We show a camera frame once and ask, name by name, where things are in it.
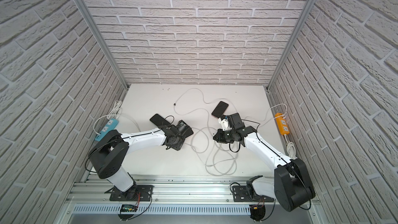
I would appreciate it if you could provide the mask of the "phone with grey-blue case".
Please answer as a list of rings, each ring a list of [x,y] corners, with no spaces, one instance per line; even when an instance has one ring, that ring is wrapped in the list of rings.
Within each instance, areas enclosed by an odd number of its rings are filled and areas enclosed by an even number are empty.
[[[155,114],[150,118],[150,122],[156,125],[158,128],[170,126],[171,123],[167,121],[165,118],[160,116],[159,114]]]

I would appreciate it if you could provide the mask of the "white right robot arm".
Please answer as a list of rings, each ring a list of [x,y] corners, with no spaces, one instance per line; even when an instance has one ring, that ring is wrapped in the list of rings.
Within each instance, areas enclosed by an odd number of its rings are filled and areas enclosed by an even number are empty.
[[[220,115],[221,128],[213,140],[222,144],[240,145],[251,150],[269,169],[274,171],[273,181],[258,175],[246,182],[246,192],[255,201],[269,197],[288,212],[310,202],[316,196],[312,180],[303,160],[293,159],[269,144],[252,126],[245,126],[238,113]]]

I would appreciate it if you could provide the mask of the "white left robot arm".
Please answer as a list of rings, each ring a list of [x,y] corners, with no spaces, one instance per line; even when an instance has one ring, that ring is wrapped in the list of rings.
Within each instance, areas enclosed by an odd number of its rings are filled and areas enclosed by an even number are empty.
[[[100,179],[108,180],[121,193],[130,193],[135,191],[136,182],[122,167],[126,155],[156,146],[179,151],[192,135],[192,128],[182,120],[139,133],[111,130],[88,152],[88,159]]]

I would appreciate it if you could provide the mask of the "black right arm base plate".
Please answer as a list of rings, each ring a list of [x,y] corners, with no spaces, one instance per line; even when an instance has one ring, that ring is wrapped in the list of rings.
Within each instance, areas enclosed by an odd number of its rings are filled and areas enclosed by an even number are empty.
[[[254,190],[247,185],[240,185],[239,183],[232,183],[230,185],[230,191],[233,196],[234,202],[274,202],[275,199],[267,197],[267,196],[260,196],[254,192]]]

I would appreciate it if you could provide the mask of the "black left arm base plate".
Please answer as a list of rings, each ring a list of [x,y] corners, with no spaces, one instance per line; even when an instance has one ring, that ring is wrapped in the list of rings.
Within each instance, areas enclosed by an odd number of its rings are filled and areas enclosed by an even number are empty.
[[[110,194],[110,201],[130,202],[130,201],[143,201],[150,202],[152,197],[154,185],[133,185],[132,188],[126,192],[122,192],[116,187],[106,191]]]

